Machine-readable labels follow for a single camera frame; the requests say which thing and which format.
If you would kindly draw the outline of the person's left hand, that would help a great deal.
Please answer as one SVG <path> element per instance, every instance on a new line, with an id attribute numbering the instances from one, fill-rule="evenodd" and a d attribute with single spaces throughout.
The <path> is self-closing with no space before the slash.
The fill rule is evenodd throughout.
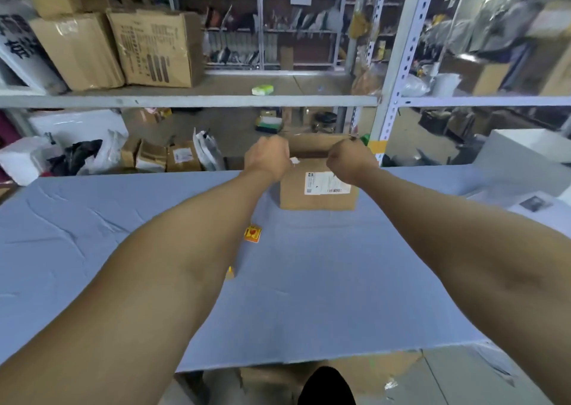
<path id="1" fill-rule="evenodd" d="M 259 138 L 244 157 L 244 172 L 268 183 L 279 182 L 292 166 L 289 143 L 279 135 Z"/>

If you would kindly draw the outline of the person's right hand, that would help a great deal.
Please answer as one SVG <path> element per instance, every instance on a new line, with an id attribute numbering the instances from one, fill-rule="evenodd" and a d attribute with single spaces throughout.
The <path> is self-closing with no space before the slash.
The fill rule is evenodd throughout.
<path id="1" fill-rule="evenodd" d="M 359 138 L 344 139 L 330 149 L 327 168 L 342 182 L 360 186 L 365 176 L 380 170 L 371 150 Z"/>

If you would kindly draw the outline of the brown cardboard parcel box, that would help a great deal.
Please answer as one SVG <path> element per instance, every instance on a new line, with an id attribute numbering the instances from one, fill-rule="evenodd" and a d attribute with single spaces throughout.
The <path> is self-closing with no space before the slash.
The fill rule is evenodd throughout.
<path id="1" fill-rule="evenodd" d="M 352 211 L 359 189 L 348 185 L 327 166 L 330 149 L 344 134 L 289 134 L 292 168 L 280 181 L 279 205 L 290 211 Z"/>

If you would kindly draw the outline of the person's right forearm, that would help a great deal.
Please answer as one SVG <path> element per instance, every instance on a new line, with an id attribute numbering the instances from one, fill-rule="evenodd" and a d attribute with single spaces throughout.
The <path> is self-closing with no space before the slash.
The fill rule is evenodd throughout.
<path id="1" fill-rule="evenodd" d="M 380 207 L 465 317 L 556 405 L 571 405 L 571 239 L 381 169 L 348 182 Z"/>

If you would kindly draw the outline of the white shipping label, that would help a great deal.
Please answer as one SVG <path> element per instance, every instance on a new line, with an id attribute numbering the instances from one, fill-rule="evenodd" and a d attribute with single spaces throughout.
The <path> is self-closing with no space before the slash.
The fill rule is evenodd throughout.
<path id="1" fill-rule="evenodd" d="M 351 189 L 331 171 L 305 173 L 304 195 L 345 195 Z"/>

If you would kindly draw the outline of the black round stool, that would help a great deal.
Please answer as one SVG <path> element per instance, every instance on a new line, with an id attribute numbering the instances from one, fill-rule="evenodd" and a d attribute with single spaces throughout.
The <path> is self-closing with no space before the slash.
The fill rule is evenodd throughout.
<path id="1" fill-rule="evenodd" d="M 312 117 L 311 130 L 313 133 L 336 133 L 338 116 L 334 112 L 319 111 Z"/>

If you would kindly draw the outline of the white printed plastic bag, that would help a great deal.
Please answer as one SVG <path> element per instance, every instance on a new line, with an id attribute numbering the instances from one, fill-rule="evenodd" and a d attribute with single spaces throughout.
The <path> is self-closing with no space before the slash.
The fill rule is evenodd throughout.
<path id="1" fill-rule="evenodd" d="M 208 130 L 197 131 L 194 128 L 192 141 L 197 159 L 204 171 L 226 171 L 225 160 L 218 144 Z"/>

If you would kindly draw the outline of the cardboard box with white label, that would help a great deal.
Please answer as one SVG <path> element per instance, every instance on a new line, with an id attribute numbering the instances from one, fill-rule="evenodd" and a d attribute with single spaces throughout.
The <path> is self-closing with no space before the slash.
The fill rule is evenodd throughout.
<path id="1" fill-rule="evenodd" d="M 166 172 L 203 171 L 193 141 L 173 143 L 167 147 Z"/>

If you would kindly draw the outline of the small brown cardboard box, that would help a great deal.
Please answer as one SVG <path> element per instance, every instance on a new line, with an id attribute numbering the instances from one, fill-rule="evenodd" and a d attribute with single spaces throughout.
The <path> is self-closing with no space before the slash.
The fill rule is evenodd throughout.
<path id="1" fill-rule="evenodd" d="M 142 139 L 139 143 L 134 168 L 140 172 L 166 172 L 168 149 Z"/>

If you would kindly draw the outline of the row of goods on shelves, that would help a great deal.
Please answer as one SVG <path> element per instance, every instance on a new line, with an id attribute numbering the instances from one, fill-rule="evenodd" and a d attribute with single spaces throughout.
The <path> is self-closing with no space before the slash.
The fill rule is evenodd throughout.
<path id="1" fill-rule="evenodd" d="M 168 0 L 199 15 L 204 59 L 216 70 L 335 70 L 348 0 Z"/>

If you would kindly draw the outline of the large printed cardboard box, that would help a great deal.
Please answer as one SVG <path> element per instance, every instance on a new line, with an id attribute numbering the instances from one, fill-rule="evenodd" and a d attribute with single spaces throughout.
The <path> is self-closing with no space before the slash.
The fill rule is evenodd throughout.
<path id="1" fill-rule="evenodd" d="M 204 78 L 202 22 L 195 12 L 107 12 L 126 83 L 193 88 Z"/>

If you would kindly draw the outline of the white foam box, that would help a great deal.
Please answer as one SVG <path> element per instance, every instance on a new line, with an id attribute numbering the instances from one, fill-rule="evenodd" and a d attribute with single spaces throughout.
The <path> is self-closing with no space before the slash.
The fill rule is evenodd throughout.
<path id="1" fill-rule="evenodd" d="M 542 191 L 571 205 L 571 140 L 559 133 L 493 130 L 473 164 L 490 181 Z"/>

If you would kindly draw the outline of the white storage bin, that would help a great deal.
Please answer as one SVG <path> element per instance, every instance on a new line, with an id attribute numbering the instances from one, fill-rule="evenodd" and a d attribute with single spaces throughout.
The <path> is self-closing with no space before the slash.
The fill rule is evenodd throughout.
<path id="1" fill-rule="evenodd" d="M 29 114 L 28 121 L 38 135 L 50 133 L 53 140 L 63 147 L 104 139 L 109 131 L 128 136 L 121 114 L 113 109 L 35 112 Z"/>

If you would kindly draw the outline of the black plastic bag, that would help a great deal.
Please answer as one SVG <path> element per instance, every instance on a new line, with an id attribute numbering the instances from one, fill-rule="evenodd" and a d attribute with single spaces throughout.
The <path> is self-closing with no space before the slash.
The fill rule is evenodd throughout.
<path id="1" fill-rule="evenodd" d="M 63 154 L 48 159 L 49 174 L 54 177 L 72 177 L 84 167 L 88 159 L 95 159 L 103 141 L 96 139 L 72 144 Z"/>

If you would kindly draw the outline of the plain taped cardboard box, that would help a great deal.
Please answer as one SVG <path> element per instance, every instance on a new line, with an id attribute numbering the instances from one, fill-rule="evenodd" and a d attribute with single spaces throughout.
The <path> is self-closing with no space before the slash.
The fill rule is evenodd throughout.
<path id="1" fill-rule="evenodd" d="M 126 84 L 105 13 L 36 18 L 29 24 L 72 91 L 116 89 Z"/>

